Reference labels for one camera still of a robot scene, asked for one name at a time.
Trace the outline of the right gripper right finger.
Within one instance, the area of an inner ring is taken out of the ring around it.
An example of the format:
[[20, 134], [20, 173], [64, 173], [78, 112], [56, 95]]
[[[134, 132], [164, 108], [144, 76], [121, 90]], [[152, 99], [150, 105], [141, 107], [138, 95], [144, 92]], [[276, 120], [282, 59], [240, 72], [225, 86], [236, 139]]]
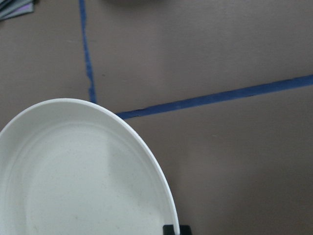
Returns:
[[180, 235], [192, 235], [192, 230], [189, 225], [180, 225]]

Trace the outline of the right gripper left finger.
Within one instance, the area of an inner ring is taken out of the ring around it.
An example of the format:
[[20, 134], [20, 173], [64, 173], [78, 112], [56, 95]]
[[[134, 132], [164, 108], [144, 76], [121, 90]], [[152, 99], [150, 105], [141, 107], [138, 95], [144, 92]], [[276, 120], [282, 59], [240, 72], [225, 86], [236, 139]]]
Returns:
[[164, 225], [163, 235], [174, 235], [174, 225]]

